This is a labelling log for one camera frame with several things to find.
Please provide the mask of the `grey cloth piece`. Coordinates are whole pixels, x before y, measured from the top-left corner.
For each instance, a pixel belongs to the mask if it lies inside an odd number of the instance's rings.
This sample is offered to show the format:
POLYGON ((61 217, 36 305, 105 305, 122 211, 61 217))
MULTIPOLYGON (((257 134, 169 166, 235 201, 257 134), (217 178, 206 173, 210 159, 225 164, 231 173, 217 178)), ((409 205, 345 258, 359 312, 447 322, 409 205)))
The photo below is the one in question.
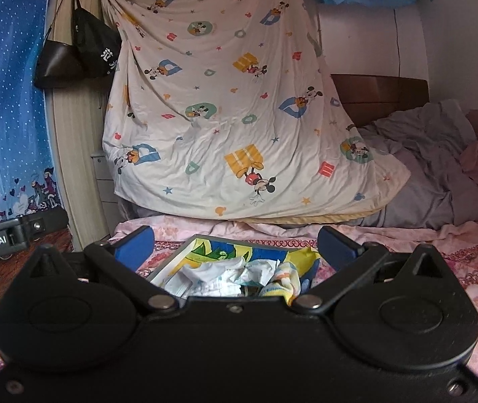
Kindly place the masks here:
POLYGON ((234 282, 241 286, 266 286, 279 265, 279 260, 272 259, 250 261, 244 265, 234 282))

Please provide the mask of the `white quilted cloth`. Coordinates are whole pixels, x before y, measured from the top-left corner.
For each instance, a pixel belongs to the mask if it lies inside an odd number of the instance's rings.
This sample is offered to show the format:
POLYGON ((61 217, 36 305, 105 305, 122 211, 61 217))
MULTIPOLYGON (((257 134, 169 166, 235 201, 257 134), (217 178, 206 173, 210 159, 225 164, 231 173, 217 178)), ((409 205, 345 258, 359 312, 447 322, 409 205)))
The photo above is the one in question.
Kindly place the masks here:
POLYGON ((177 298, 237 298, 242 286, 235 283, 245 266, 244 258, 205 262, 199 267, 185 265, 171 276, 163 288, 177 298))

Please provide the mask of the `colourful patterned cloth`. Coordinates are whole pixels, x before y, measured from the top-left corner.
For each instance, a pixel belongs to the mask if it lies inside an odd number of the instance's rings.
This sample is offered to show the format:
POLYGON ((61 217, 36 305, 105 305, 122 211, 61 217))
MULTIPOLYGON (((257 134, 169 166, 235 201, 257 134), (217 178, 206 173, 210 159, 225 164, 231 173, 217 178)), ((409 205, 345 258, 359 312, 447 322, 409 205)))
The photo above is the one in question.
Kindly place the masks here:
POLYGON ((296 266, 289 261, 276 267, 272 278, 259 292, 262 298, 280 297, 290 306, 301 294, 301 282, 296 266))

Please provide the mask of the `blue dotted cartoon curtain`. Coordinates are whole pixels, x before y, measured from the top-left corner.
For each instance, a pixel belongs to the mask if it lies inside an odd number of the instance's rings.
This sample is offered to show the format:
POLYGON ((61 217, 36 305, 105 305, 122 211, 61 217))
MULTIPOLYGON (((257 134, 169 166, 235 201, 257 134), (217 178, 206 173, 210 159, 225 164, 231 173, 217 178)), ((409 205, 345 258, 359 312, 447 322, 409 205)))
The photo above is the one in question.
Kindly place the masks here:
POLYGON ((45 95, 33 84, 48 0, 0 0, 0 222, 61 200, 45 95))

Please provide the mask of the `black fabric bag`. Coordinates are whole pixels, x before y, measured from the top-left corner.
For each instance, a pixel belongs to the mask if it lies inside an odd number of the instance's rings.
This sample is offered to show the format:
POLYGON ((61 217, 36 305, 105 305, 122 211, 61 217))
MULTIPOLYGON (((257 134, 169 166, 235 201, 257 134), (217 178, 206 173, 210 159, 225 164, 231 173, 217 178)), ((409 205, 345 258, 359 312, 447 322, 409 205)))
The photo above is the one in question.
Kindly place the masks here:
POLYGON ((117 66, 120 34, 72 0, 71 29, 75 55, 87 78, 106 77, 117 66))

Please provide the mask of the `wooden wardrobe panel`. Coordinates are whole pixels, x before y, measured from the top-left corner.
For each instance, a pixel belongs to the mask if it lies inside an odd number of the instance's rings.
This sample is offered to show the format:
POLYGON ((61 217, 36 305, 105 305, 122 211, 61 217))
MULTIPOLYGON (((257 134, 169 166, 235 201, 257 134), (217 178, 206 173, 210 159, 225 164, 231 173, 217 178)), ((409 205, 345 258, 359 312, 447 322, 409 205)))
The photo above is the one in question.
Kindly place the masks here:
MULTIPOLYGON (((57 12, 50 38, 71 44, 71 0, 49 0, 48 23, 57 12)), ((102 19, 100 0, 80 0, 102 19)), ((83 80, 45 92, 48 133, 60 199, 69 215, 76 250, 107 236, 91 155, 102 148, 104 118, 113 76, 83 80)))

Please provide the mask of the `black leather handbag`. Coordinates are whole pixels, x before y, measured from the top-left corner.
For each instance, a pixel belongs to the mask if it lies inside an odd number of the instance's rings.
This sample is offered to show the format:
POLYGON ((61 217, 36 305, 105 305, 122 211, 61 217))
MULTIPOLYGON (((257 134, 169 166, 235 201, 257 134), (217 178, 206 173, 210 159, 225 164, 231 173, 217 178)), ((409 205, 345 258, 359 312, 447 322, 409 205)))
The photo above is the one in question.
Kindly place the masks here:
POLYGON ((45 34, 45 40, 36 63, 33 84, 38 89, 54 89, 70 86, 85 78, 80 59, 80 10, 79 0, 71 0, 71 33, 73 44, 49 39, 52 28, 56 24, 59 9, 56 10, 52 22, 45 34))

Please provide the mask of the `brown wooden headboard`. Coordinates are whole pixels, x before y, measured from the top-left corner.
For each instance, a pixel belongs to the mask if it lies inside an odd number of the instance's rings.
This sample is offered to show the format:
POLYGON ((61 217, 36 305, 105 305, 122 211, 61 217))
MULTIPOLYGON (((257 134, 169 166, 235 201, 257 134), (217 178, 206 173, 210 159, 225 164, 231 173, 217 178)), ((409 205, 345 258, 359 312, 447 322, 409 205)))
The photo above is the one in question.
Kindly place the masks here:
POLYGON ((429 102, 428 82, 424 79, 332 74, 332 80, 340 102, 357 127, 429 102))

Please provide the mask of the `Mickey Mouse print pillow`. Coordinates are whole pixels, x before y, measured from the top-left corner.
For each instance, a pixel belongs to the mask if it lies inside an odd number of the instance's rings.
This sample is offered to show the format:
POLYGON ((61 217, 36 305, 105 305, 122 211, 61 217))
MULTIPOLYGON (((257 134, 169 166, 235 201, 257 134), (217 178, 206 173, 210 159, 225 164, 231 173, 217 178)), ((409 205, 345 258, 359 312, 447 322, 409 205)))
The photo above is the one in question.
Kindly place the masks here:
POLYGON ((102 137, 115 194, 163 214, 376 213, 409 170, 340 102, 304 0, 101 0, 121 37, 102 137))

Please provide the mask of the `pink floral bed sheet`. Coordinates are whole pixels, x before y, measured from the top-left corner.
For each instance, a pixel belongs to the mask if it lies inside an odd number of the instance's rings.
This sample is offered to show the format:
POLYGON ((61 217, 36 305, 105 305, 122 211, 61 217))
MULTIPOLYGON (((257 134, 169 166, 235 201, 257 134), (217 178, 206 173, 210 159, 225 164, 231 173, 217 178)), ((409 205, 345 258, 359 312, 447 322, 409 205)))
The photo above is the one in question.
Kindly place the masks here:
POLYGON ((177 300, 149 314, 84 250, 37 249, 0 300, 0 402, 478 402, 478 311, 431 245, 323 314, 177 300))

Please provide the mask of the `grey crumpled blanket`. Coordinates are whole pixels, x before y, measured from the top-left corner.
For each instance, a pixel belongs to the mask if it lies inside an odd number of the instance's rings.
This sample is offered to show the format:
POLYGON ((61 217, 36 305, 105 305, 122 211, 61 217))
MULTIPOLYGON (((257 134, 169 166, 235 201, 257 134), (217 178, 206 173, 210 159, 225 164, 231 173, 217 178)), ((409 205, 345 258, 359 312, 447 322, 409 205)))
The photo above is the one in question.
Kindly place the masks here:
POLYGON ((477 137, 457 101, 396 111, 359 131, 368 146, 393 155, 411 176, 385 208, 351 226, 439 230, 478 221, 478 185, 460 164, 477 137))

